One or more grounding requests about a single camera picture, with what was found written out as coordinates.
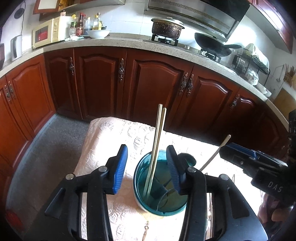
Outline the right gloved hand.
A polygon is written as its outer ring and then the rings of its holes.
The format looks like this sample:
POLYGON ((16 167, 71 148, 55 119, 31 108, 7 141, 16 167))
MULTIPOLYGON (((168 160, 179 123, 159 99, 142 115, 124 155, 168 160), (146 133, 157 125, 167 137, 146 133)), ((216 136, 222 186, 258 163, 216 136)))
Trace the right gloved hand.
POLYGON ((269 194, 265 194, 258 211, 258 219, 264 229, 272 229, 274 225, 281 225, 290 216, 293 206, 287 206, 269 194))

